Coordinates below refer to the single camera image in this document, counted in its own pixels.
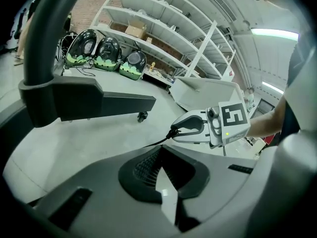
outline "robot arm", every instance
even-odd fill
[[[176,142],[209,143],[210,148],[224,146],[248,133],[250,120],[242,101],[219,102],[217,107],[191,110],[179,117],[171,129],[194,131],[172,136]]]

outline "human arm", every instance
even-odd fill
[[[280,132],[284,122],[285,104],[285,98],[282,96],[274,110],[251,119],[251,127],[247,136],[265,137]]]

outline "black slot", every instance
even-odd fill
[[[91,194],[92,191],[89,189],[77,189],[72,196],[49,217],[49,221],[65,231],[68,230]]]
[[[239,165],[232,164],[228,167],[231,170],[246,173],[246,174],[251,174],[253,171],[253,168],[247,168]]]

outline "black vent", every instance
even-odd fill
[[[78,188],[50,217],[49,221],[67,231],[81,209],[84,207],[92,191]]]
[[[161,168],[164,169],[177,190],[188,183],[195,175],[195,169],[191,164],[164,148],[140,161],[135,166],[133,173],[145,185],[155,189]]]

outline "small figurine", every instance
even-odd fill
[[[152,72],[154,66],[155,66],[155,62],[153,62],[153,63],[151,64],[151,67],[150,67],[150,69],[149,69],[149,72]]]

